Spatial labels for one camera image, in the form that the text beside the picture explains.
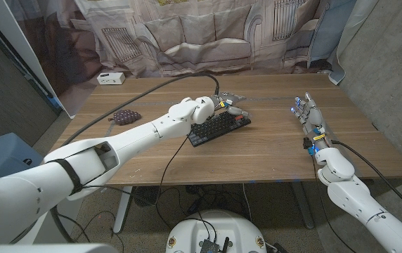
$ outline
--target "robotic arm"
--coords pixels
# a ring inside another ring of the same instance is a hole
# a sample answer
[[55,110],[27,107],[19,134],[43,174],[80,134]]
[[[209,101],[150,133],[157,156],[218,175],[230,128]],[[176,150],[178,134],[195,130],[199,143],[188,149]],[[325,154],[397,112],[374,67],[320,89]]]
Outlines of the robotic arm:
[[330,145],[321,111],[309,93],[305,97],[307,102],[296,97],[296,108],[291,111],[301,122],[306,134],[304,148],[319,165],[324,165],[317,175],[328,187],[329,198],[358,219],[386,251],[401,253],[402,223],[371,196],[368,187],[354,175],[353,165]]
[[104,185],[132,157],[160,141],[189,134],[192,123],[201,124],[215,110],[244,99],[221,96],[228,98],[227,106],[219,106],[226,100],[217,95],[184,98],[158,119],[116,136],[76,141],[48,154],[41,166],[0,178],[0,243],[14,240],[64,198],[76,200],[96,190],[82,186]]

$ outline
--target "black strap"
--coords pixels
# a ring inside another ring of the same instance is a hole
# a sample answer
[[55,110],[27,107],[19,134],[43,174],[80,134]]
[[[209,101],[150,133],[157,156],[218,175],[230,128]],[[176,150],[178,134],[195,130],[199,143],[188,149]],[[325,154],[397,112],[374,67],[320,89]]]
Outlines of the black strap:
[[73,182],[73,191],[72,194],[78,193],[82,190],[82,184],[81,184],[81,179],[79,178],[79,176],[76,174],[76,172],[73,169],[73,166],[67,162],[67,160],[65,159],[56,159],[56,160],[52,160],[49,162],[57,162],[58,164],[60,164],[62,166],[62,168],[67,172],[68,176],[70,177],[70,179]]

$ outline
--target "table leg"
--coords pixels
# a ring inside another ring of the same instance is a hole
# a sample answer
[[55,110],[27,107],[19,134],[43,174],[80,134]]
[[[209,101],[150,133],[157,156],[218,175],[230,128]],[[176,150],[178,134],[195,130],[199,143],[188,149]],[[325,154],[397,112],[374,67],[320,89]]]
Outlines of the table leg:
[[[123,190],[130,193],[132,190],[132,186],[125,186]],[[122,198],[119,201],[118,211],[117,211],[117,218],[115,219],[114,233],[121,233],[123,231],[124,222],[126,221],[126,212],[129,206],[130,195],[123,193]]]
[[304,220],[304,225],[308,229],[315,228],[315,224],[313,223],[312,213],[309,208],[309,204],[307,203],[306,193],[304,192],[304,188],[302,187],[301,182],[292,182],[292,188],[294,192],[294,196],[297,199],[299,210],[301,211],[302,218]]

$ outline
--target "black cable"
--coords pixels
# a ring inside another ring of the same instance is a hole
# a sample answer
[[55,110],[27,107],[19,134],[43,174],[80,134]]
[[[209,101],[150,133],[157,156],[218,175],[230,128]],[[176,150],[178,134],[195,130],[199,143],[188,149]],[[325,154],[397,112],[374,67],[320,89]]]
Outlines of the black cable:
[[207,230],[207,240],[210,241],[210,232],[209,232],[209,229],[208,229],[208,227],[207,227],[207,225],[206,225],[206,221],[204,221],[204,220],[202,219],[200,211],[198,211],[198,215],[200,216],[200,219],[201,219],[202,223],[203,223],[204,226],[206,227],[206,230]]
[[[108,214],[112,215],[113,219],[115,220],[115,215],[114,215],[112,212],[110,212],[110,211],[101,211],[101,212],[95,214],[95,216],[93,216],[93,217],[90,219],[90,221],[89,221],[89,222],[87,223],[87,225],[84,227],[84,231],[87,230],[87,228],[89,227],[90,223],[91,223],[96,217],[98,217],[98,215],[100,215],[100,214],[102,214],[102,213],[108,213]],[[81,237],[81,235],[83,235],[83,233],[80,233],[80,234],[76,237],[76,239],[74,239],[74,240],[77,241],[77,240]]]
[[[79,237],[81,237],[81,235],[84,235],[85,238],[87,239],[87,241],[91,242],[91,241],[89,240],[89,237],[88,237],[87,234],[86,234],[86,229],[89,227],[90,223],[91,223],[96,217],[98,217],[98,215],[100,215],[100,214],[102,214],[102,213],[108,213],[108,214],[112,215],[113,219],[115,220],[115,215],[114,215],[112,212],[110,212],[110,211],[101,211],[101,212],[97,213],[95,216],[93,216],[92,219],[90,219],[90,221],[87,223],[87,225],[85,226],[85,228],[82,228],[82,226],[81,226],[79,223],[77,223],[74,219],[71,219],[70,217],[67,217],[67,216],[62,215],[62,214],[59,214],[59,216],[65,218],[65,219],[67,219],[67,220],[69,220],[69,221],[71,221],[71,222],[74,223],[76,226],[79,226],[79,228],[82,230],[82,232],[78,235],[78,237],[77,237],[74,241],[77,241],[77,240],[79,239]],[[121,242],[121,244],[122,244],[122,253],[124,253],[124,243],[123,243],[123,240],[118,236],[118,234],[113,233],[113,229],[112,229],[112,228],[110,228],[110,231],[112,232],[113,235],[116,235],[117,238],[118,238],[118,240]]]
[[[92,122],[88,123],[87,125],[83,126],[81,129],[79,129],[78,131],[76,131],[73,135],[71,135],[71,136],[61,145],[61,147],[65,146],[65,145],[67,145],[68,143],[70,143],[71,141],[73,141],[74,138],[76,138],[76,137],[77,137],[78,135],[80,135],[82,132],[84,132],[85,130],[87,130],[89,127],[93,126],[93,125],[96,124],[97,122],[101,121],[102,119],[106,118],[107,116],[111,115],[112,113],[118,111],[119,109],[123,108],[124,106],[126,106],[126,105],[128,105],[128,104],[134,102],[135,100],[138,100],[139,98],[142,98],[142,97],[148,95],[149,93],[151,93],[151,92],[153,92],[153,91],[155,91],[155,90],[157,90],[157,89],[159,89],[159,88],[162,88],[163,86],[165,86],[165,85],[167,85],[167,84],[170,84],[170,83],[172,83],[172,82],[175,82],[175,81],[178,81],[178,80],[187,78],[187,77],[200,77],[200,76],[209,77],[209,78],[211,78],[211,79],[213,79],[213,80],[215,81],[216,86],[215,86],[215,92],[214,92],[214,93],[215,93],[215,95],[218,95],[218,94],[219,94],[219,89],[220,89],[219,82],[218,82],[218,80],[217,80],[214,76],[212,76],[211,74],[206,74],[206,73],[185,74],[185,75],[183,75],[183,76],[176,77],[176,78],[170,79],[170,80],[168,80],[168,81],[166,81],[166,82],[163,82],[163,83],[161,83],[161,84],[159,84],[159,85],[157,85],[157,86],[155,86],[155,87],[153,87],[153,88],[151,88],[151,89],[149,89],[149,90],[143,92],[142,94],[140,94],[140,95],[138,95],[138,96],[136,96],[136,97],[134,97],[134,98],[132,98],[132,99],[130,99],[130,100],[128,100],[128,101],[126,101],[126,102],[120,104],[120,105],[118,105],[117,107],[115,107],[115,108],[109,110],[109,111],[106,112],[105,114],[103,114],[103,115],[101,115],[100,117],[94,119]],[[60,219],[59,219],[59,212],[58,212],[58,209],[57,209],[57,205],[56,205],[55,207],[51,208],[50,212],[51,212],[51,216],[53,217],[54,223],[55,223],[56,226],[58,227],[59,232],[62,234],[62,236],[65,238],[65,240],[66,240],[67,242],[74,242],[74,240],[71,238],[71,236],[68,234],[68,232],[65,230],[65,228],[64,228],[63,225],[62,225],[62,223],[60,222]]]
[[159,207],[157,206],[157,203],[159,202],[160,199],[160,195],[161,195],[161,188],[162,188],[162,182],[164,181],[164,176],[165,176],[165,172],[167,172],[168,166],[171,164],[171,161],[173,161],[174,157],[176,157],[176,155],[179,153],[179,151],[181,150],[182,146],[184,145],[184,143],[187,141],[188,136],[190,135],[190,133],[187,135],[186,139],[182,142],[182,144],[179,146],[178,150],[174,153],[173,157],[170,159],[170,161],[168,162],[168,164],[165,167],[164,173],[162,174],[162,178],[160,179],[160,184],[159,184],[159,192],[157,194],[157,199],[156,202],[154,203],[154,206],[156,206],[156,212],[159,215],[160,219],[165,223],[165,225],[167,225],[167,227],[169,227],[170,229],[173,229],[164,219],[164,217],[162,217],[162,215],[159,212]]
[[202,222],[204,222],[204,223],[209,224],[209,225],[212,227],[212,229],[214,230],[214,232],[215,232],[214,242],[216,242],[216,230],[215,230],[214,226],[213,226],[212,224],[210,224],[210,222],[205,221],[205,220],[202,220],[202,219],[197,219],[197,218],[185,218],[185,219],[183,219],[182,221],[189,221],[189,220],[202,221]]
[[171,164],[171,161],[173,161],[173,159],[176,157],[176,155],[179,153],[179,151],[181,150],[182,146],[184,145],[184,143],[186,143],[188,136],[192,133],[192,131],[190,131],[190,133],[188,133],[186,139],[182,142],[182,144],[179,146],[178,150],[174,153],[173,157],[170,159],[170,161],[167,163],[165,169],[164,169],[164,173],[162,174],[162,178],[160,179],[160,184],[159,184],[159,191],[158,191],[158,195],[157,195],[157,199],[156,202],[154,203],[154,205],[157,204],[157,201],[159,201],[159,197],[161,195],[160,189],[162,188],[162,182],[164,181],[164,176],[165,176],[165,172],[167,172],[168,167]]
[[90,239],[89,239],[89,237],[87,236],[87,234],[86,234],[86,232],[84,231],[84,229],[82,228],[81,224],[77,223],[74,219],[71,219],[70,217],[65,216],[65,215],[63,215],[63,214],[59,214],[58,216],[59,216],[59,217],[62,217],[62,218],[64,218],[64,219],[67,219],[67,220],[71,221],[72,223],[74,223],[76,226],[78,226],[78,227],[81,229],[81,231],[82,231],[82,233],[84,234],[84,236],[86,237],[87,241],[90,242]]
[[185,216],[188,216],[188,214],[184,211],[184,209],[182,208],[182,205],[181,205],[181,191],[180,191],[178,188],[171,187],[171,188],[168,188],[168,189],[164,190],[160,195],[161,195],[161,196],[164,195],[164,193],[166,193],[168,190],[176,190],[176,191],[178,192],[179,208],[181,209],[181,212],[182,212]]
[[337,232],[335,232],[334,228],[331,226],[330,222],[329,222],[329,218],[326,214],[326,208],[323,202],[323,194],[321,194],[320,191],[320,186],[318,184],[318,178],[316,177],[316,166],[315,166],[315,159],[312,157],[312,163],[313,163],[313,173],[315,174],[315,182],[316,182],[316,187],[318,189],[318,194],[320,195],[320,201],[321,201],[321,207],[323,208],[323,213],[326,217],[326,221],[328,222],[328,225],[330,227],[330,230],[332,230],[332,232],[335,234],[335,236],[337,236],[337,238],[339,238],[339,240],[346,246],[348,247],[349,250],[351,250],[353,253],[356,253],[353,249],[351,249],[350,246],[348,246],[345,241],[343,241],[343,239],[341,237],[339,237],[339,235],[337,234]]
[[[241,210],[242,210],[242,211],[241,211],[241,212],[242,212],[242,215],[243,215],[243,216],[248,216],[247,219],[250,220],[249,213],[248,213],[248,208],[245,208],[245,206],[244,206],[244,204],[243,204],[243,201],[244,201],[243,196],[241,196],[241,195],[238,194],[238,193],[230,193],[230,192],[225,191],[225,190],[208,190],[208,191],[205,192],[205,195],[213,195],[212,193],[210,193],[211,191],[214,191],[215,194],[227,194],[227,195],[229,195],[232,200],[234,200],[234,201],[236,201],[237,203],[240,204],[240,208],[241,208]],[[239,198],[241,198],[242,201],[236,200],[236,199],[233,197],[233,194],[235,194],[235,195],[237,195]]]
[[112,231],[112,234],[115,235],[115,236],[117,236],[118,240],[122,243],[122,253],[124,253],[124,242],[123,242],[123,240],[119,237],[118,234],[116,234],[116,233],[113,232],[113,229],[112,229],[112,228],[110,228],[110,230]]
[[122,190],[122,189],[119,189],[119,188],[116,188],[116,187],[113,187],[113,186],[83,186],[82,188],[109,188],[109,189],[116,190],[116,191],[119,191],[119,192],[122,192],[122,193],[126,193],[127,195],[130,195],[130,196],[132,196],[132,197],[134,197],[134,198],[136,198],[138,200],[141,200],[141,201],[145,202],[148,205],[155,205],[155,204],[147,201],[146,199],[144,199],[144,198],[142,198],[140,196],[137,196],[137,195],[135,195],[133,193],[126,192],[125,190]]
[[159,215],[160,219],[165,223],[165,225],[167,225],[167,227],[171,230],[173,229],[170,224],[168,224],[168,222],[165,221],[164,217],[162,217],[162,215],[159,212],[159,206],[158,203],[155,205],[156,206],[156,211],[157,211],[157,215]]
[[153,88],[151,88],[151,89],[149,89],[149,90],[143,92],[142,94],[136,96],[135,98],[132,98],[132,99],[130,99],[130,100],[128,100],[128,101],[122,103],[121,105],[118,105],[117,107],[115,107],[115,108],[109,110],[109,111],[106,112],[105,114],[103,114],[103,115],[101,115],[100,117],[94,119],[92,122],[88,123],[87,125],[83,126],[80,130],[76,131],[73,135],[71,135],[71,136],[61,145],[61,147],[63,147],[64,145],[67,145],[68,143],[70,143],[71,141],[73,141],[74,138],[76,138],[78,135],[80,135],[83,131],[87,130],[89,127],[93,126],[94,124],[96,124],[97,122],[101,121],[101,120],[104,119],[105,117],[111,115],[112,113],[117,112],[119,109],[123,108],[124,106],[126,106],[126,105],[128,105],[128,104],[134,102],[135,100],[138,100],[139,98],[142,98],[142,97],[148,95],[149,93],[151,93],[151,92],[153,92],[153,91],[155,91],[155,90],[157,90],[157,89],[159,89],[159,88],[162,88],[163,86],[165,86],[165,85],[167,85],[167,84],[170,84],[170,83],[172,83],[172,82],[175,82],[175,81],[178,81],[178,80],[187,78],[187,77],[210,77],[211,79],[213,79],[213,80],[215,81],[215,84],[216,84],[216,86],[215,86],[215,95],[218,95],[219,89],[220,89],[220,85],[219,85],[219,83],[218,83],[218,80],[217,80],[214,76],[212,76],[211,74],[206,74],[206,73],[185,74],[185,75],[183,75],[183,76],[176,77],[176,78],[170,79],[170,80],[168,80],[168,81],[166,81],[166,82],[163,82],[163,83],[161,83],[161,84],[159,84],[159,85],[157,85],[157,86],[155,86],[155,87],[153,87]]
[[355,151],[353,148],[351,148],[350,146],[348,146],[347,144],[345,144],[345,143],[342,143],[342,142],[340,142],[340,141],[334,141],[334,140],[331,140],[332,141],[332,144],[338,144],[338,145],[342,145],[342,146],[344,146],[345,148],[347,148],[347,149],[349,149],[351,152],[353,152],[354,154],[356,154],[359,158],[361,158],[366,164],[368,164],[368,166],[370,166],[371,167],[371,169],[373,169],[376,173],[377,173],[377,175],[379,175],[379,177],[398,195],[398,197],[400,197],[401,199],[402,199],[402,194],[400,193],[400,192],[398,192],[398,190],[394,187],[394,186],[392,186],[392,184],[385,178],[385,176],[384,175],[382,175],[382,173],[378,170],[378,169],[376,169],[376,167],[373,165],[373,164],[371,164],[371,162],[370,161],[368,161],[367,159],[365,159],[364,158],[364,156],[362,156],[361,154],[359,154],[357,151]]

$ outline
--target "white robot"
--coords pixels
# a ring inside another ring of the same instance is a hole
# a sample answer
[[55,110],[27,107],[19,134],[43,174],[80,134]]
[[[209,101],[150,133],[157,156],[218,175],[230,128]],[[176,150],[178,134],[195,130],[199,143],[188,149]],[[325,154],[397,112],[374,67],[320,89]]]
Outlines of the white robot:
[[[297,100],[293,109],[312,139],[317,163],[324,165],[318,177],[328,186],[331,200],[361,221],[388,252],[402,252],[402,223],[381,207],[368,188],[354,175],[354,168],[322,138],[324,129],[320,110],[306,95],[308,102]],[[248,113],[234,105],[243,97],[231,93],[184,98],[170,107],[167,114],[116,136],[76,141],[61,147],[44,159],[45,164],[0,178],[0,252],[115,252],[107,245],[1,246],[12,242],[41,215],[64,198],[76,200],[95,191],[90,186],[104,185],[132,157],[160,141],[185,136],[192,123],[201,124],[224,107],[234,115]],[[205,223],[195,215],[178,224],[169,235],[167,252],[265,252],[259,229],[247,219],[226,211],[201,213]]]

